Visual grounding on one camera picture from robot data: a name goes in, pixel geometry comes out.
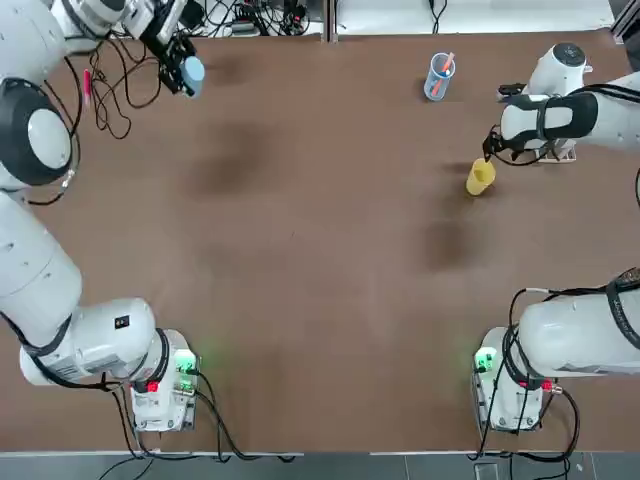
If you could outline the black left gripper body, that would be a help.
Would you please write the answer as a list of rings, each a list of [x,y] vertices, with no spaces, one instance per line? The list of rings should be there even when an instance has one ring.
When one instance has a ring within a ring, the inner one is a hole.
[[[142,43],[161,63],[178,63],[179,51],[174,46],[176,24],[150,23],[142,33]]]

